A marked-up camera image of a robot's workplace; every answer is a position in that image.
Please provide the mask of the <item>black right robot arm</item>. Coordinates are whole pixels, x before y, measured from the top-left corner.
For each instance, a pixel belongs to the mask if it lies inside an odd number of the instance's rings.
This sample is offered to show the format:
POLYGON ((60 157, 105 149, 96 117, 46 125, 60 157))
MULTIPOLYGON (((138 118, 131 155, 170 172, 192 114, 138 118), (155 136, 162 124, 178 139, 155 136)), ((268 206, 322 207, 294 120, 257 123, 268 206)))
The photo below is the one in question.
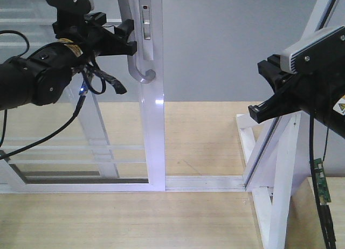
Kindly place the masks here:
POLYGON ((308 74, 290 74, 278 66, 274 54, 258 63, 258 72, 269 83, 274 94, 259 105, 250 105, 249 114, 257 123, 304 111, 344 137, 344 115, 334 106, 344 96, 344 58, 308 74))

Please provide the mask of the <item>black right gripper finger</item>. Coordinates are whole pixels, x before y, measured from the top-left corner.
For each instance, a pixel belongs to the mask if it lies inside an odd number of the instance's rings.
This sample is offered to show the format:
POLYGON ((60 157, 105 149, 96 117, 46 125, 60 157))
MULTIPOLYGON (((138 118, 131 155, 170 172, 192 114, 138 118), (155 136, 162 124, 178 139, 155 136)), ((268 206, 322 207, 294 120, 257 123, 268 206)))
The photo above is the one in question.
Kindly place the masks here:
POLYGON ((280 68, 280 61, 280 55, 273 54, 257 64, 258 73, 268 82, 274 94, 293 76, 280 68))
POLYGON ((273 95, 259 105, 249 105, 249 115, 256 123, 280 117, 283 115, 282 108, 285 102, 285 98, 282 95, 273 95))

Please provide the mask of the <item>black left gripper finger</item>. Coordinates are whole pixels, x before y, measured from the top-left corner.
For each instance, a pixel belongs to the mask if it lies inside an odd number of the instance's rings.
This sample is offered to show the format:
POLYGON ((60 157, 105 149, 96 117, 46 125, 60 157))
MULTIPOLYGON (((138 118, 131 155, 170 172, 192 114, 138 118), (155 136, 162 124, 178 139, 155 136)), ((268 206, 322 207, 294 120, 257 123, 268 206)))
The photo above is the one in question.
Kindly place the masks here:
POLYGON ((114 46, 113 55, 133 56, 137 52, 137 42, 130 41, 128 43, 117 42, 114 46))
POLYGON ((114 34, 121 37, 125 41, 128 40, 131 33, 134 31, 134 21, 132 19, 127 19, 122 22, 119 26, 114 28, 114 34))

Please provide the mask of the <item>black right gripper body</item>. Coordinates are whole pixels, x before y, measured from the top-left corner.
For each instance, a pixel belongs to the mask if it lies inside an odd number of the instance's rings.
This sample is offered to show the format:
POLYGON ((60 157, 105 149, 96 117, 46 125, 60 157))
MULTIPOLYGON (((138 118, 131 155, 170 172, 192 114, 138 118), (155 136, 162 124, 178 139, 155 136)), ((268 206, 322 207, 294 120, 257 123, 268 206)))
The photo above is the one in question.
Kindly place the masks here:
POLYGON ((337 72, 294 75, 274 95, 282 95, 286 101, 284 107, 293 111, 314 113, 315 117, 336 117, 337 72))

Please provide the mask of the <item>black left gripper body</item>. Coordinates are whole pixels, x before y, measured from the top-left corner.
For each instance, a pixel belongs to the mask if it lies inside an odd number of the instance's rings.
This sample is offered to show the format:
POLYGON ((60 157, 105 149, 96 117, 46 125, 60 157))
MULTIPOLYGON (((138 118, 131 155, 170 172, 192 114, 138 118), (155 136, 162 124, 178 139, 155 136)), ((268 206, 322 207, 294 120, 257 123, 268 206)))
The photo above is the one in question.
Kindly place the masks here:
POLYGON ((106 23, 107 16, 103 12, 78 15, 58 9, 53 30, 57 39, 68 39, 87 54, 118 55, 119 44, 115 35, 103 27, 106 23))

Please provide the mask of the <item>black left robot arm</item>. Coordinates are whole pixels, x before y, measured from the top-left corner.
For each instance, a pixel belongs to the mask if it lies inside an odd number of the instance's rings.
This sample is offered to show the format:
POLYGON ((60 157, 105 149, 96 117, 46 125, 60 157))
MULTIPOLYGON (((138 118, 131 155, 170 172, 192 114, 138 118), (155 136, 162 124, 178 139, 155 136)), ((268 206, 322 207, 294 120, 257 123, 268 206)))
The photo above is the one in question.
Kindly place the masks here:
POLYGON ((47 44, 27 58, 13 56, 1 64, 1 110, 28 103, 37 106, 56 103, 72 77, 81 73, 88 89, 91 78, 112 85, 117 94, 126 88, 115 77, 99 69, 97 56, 132 56, 137 51, 135 41, 128 41, 134 21, 127 19, 110 32, 104 28, 106 14, 57 11, 53 30, 57 41, 47 44))

